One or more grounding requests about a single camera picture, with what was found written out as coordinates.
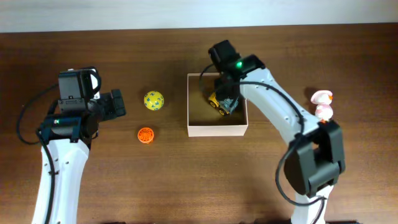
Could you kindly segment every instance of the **pink toy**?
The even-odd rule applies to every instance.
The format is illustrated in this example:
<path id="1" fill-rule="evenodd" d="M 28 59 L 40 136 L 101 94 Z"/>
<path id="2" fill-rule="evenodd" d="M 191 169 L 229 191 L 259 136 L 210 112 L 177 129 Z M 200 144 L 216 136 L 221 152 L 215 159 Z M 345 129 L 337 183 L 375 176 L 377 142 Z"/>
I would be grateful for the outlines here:
<path id="1" fill-rule="evenodd" d="M 330 106 L 332 99 L 333 94 L 329 90 L 319 90 L 311 97 L 311 102 L 318 105 L 315 116 L 319 118 L 321 122 L 327 122 L 333 116 L 333 110 Z"/>

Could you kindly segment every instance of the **orange round object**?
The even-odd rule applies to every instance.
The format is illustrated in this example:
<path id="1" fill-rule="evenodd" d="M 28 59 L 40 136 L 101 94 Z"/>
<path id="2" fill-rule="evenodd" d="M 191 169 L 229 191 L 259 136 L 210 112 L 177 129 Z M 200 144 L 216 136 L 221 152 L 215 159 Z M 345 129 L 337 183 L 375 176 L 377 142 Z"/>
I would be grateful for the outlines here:
<path id="1" fill-rule="evenodd" d="M 155 133 L 151 128 L 141 128 L 138 131 L 138 140 L 142 143 L 149 144 L 154 141 Z"/>

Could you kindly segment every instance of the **cardboard box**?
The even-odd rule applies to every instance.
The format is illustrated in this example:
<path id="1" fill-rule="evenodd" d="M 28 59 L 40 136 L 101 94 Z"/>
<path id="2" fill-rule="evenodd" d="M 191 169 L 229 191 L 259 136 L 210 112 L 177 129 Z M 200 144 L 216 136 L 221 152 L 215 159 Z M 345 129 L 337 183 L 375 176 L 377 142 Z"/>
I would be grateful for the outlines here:
<path id="1" fill-rule="evenodd" d="M 199 76 L 199 73 L 190 73 L 187 77 L 188 136 L 243 136 L 249 125 L 246 100 L 240 99 L 232 114 L 220 115 L 201 92 Z M 205 91 L 214 91 L 214 80 L 218 77 L 218 73 L 203 74 Z"/>

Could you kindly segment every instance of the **table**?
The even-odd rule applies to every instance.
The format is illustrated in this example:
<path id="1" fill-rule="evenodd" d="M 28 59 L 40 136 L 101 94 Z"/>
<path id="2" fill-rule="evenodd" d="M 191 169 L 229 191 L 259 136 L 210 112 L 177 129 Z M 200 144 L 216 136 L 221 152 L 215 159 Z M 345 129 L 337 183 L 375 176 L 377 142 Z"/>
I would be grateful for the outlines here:
<path id="1" fill-rule="evenodd" d="M 207 50 L 224 39 L 243 55 L 256 54 L 305 107 L 315 89 L 334 93 L 346 172 L 326 219 L 395 223 L 398 24 L 0 34 L 0 223 L 30 223 L 39 188 L 40 147 L 15 134 L 23 104 L 56 83 L 59 71 L 89 65 L 102 76 L 102 92 L 121 89 L 127 115 L 100 124 L 81 181 L 78 223 L 288 219 L 294 208 L 274 183 L 286 145 L 253 104 L 244 137 L 187 136 L 187 74 L 211 63 Z M 164 95 L 164 108 L 145 108 L 149 90 Z M 35 139 L 58 96 L 52 91 L 27 110 L 26 139 Z M 136 139 L 143 126 L 154 128 L 151 145 Z"/>

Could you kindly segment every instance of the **yellow ball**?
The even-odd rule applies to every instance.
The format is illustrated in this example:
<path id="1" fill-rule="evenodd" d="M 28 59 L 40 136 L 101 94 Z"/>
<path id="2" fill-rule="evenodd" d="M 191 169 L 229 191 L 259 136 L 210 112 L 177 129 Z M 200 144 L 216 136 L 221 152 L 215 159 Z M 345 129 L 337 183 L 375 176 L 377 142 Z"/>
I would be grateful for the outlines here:
<path id="1" fill-rule="evenodd" d="M 144 104 L 150 110 L 159 110 L 164 104 L 164 98 L 158 91 L 150 91 L 144 96 Z"/>

